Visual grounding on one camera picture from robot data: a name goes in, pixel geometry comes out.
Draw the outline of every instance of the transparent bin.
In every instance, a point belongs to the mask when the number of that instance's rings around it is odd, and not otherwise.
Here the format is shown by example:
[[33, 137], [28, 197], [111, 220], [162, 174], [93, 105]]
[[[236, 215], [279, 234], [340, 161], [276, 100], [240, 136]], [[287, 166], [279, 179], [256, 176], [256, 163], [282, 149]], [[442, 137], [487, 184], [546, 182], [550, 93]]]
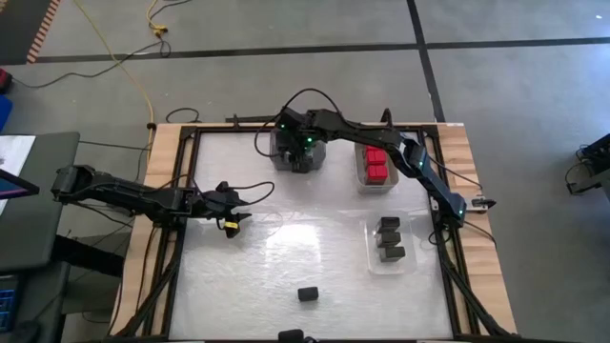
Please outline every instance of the transparent bin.
[[398, 170], [388, 156], [386, 167], [388, 168], [388, 178], [383, 185], [367, 185], [366, 184], [366, 169], [364, 168], [364, 150], [365, 146], [354, 143], [354, 151], [356, 158], [356, 182], [358, 192], [362, 194], [383, 194], [391, 190], [398, 184]]

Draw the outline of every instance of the metal bracket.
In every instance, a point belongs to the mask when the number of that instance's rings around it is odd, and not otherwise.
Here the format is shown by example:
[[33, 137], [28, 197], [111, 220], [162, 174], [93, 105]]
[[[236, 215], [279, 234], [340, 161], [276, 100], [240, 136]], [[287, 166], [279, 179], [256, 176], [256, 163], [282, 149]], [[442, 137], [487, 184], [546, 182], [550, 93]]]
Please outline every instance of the metal bracket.
[[[473, 213], [486, 213], [490, 208], [489, 202], [496, 203], [493, 200], [486, 199], [483, 195], [474, 197], [464, 196], [464, 201], [466, 201], [466, 211]], [[432, 211], [438, 211], [438, 202], [432, 196], [430, 197], [430, 205], [432, 206]]]

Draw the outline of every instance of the paper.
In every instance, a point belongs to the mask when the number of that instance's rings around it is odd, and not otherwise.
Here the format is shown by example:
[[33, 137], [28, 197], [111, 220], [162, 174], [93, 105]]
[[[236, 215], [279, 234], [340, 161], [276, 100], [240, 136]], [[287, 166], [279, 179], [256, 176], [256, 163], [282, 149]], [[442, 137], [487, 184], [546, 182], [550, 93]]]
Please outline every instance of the paper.
[[[0, 169], [19, 176], [36, 136], [0, 136]], [[0, 214], [8, 200], [0, 200]]]

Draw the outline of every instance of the computer screen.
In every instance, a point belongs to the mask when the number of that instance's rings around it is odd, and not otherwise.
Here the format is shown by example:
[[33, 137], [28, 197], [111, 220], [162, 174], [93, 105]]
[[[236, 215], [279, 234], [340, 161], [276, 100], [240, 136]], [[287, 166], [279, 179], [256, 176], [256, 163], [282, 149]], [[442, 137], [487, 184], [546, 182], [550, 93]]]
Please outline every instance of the computer screen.
[[32, 183], [7, 171], [0, 170], [0, 200], [38, 194], [40, 190]]

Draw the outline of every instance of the wooden frame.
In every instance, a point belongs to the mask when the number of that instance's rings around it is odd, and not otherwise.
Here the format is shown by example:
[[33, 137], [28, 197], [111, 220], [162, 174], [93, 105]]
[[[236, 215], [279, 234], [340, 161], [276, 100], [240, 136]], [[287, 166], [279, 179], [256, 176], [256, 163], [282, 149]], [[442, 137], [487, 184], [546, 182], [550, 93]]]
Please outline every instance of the wooden frame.
[[[241, 128], [255, 129], [262, 124], [240, 124]], [[475, 168], [473, 156], [470, 150], [470, 144], [466, 136], [466, 130], [462, 124], [451, 123], [397, 123], [399, 126], [410, 127], [433, 127], [437, 132], [437, 142], [440, 145], [438, 151], [445, 165], [460, 174], [463, 174], [471, 179], [478, 180], [477, 171]], [[146, 172], [144, 183], [147, 186], [158, 187], [172, 180], [176, 166], [176, 157], [178, 146], [180, 144], [180, 133], [182, 127], [186, 124], [161, 124], [158, 126], [154, 144], [152, 146], [151, 160]], [[230, 129], [234, 124], [211, 123], [211, 124], [189, 124], [188, 126], [197, 126], [199, 128], [208, 128], [210, 130]], [[430, 141], [426, 141], [429, 148], [429, 153], [434, 157], [435, 152], [432, 150]], [[184, 146], [184, 156], [190, 156], [193, 148], [193, 141], [190, 140]], [[186, 173], [189, 170], [190, 159], [183, 158], [179, 173]], [[453, 192], [459, 192], [464, 196], [474, 196], [480, 194], [478, 186], [462, 180], [449, 174], [447, 177], [450, 189]], [[185, 180], [180, 180], [181, 185], [184, 185]], [[489, 219], [486, 213], [468, 213], [466, 220], [476, 224], [491, 232]], [[136, 309], [142, 304], [148, 295], [151, 284], [153, 282], [154, 267], [159, 256], [159, 244], [161, 242], [161, 232], [154, 232], [152, 222], [144, 216], [139, 216], [135, 219], [132, 231], [130, 246], [125, 259], [123, 273], [123, 288], [121, 294], [121, 304], [116, 313], [116, 322], [112, 327], [112, 333], [120, 331], [135, 314]], [[166, 245], [164, 251], [165, 266], [172, 256], [176, 233], [169, 233], [167, 237], [169, 244]], [[504, 287], [501, 269], [499, 266], [498, 255], [495, 246], [487, 237], [474, 230], [470, 230], [468, 226], [460, 229], [458, 233], [458, 241], [461, 241], [463, 250], [463, 259], [465, 260], [466, 269], [470, 279], [470, 284], [473, 292], [479, 298], [487, 311], [497, 320], [500, 326], [509, 332], [515, 332], [515, 323], [511, 312], [508, 296]], [[151, 239], [148, 254], [146, 254], [147, 245]], [[146, 255], [146, 270], [143, 271]], [[456, 298], [457, 317], [460, 330], [462, 333], [470, 333], [471, 326], [469, 325], [469, 316], [466, 311], [466, 306], [463, 297], [455, 288], [454, 294]], [[150, 334], [162, 334], [163, 318], [167, 304], [167, 287], [157, 300], [154, 316], [149, 325]]]

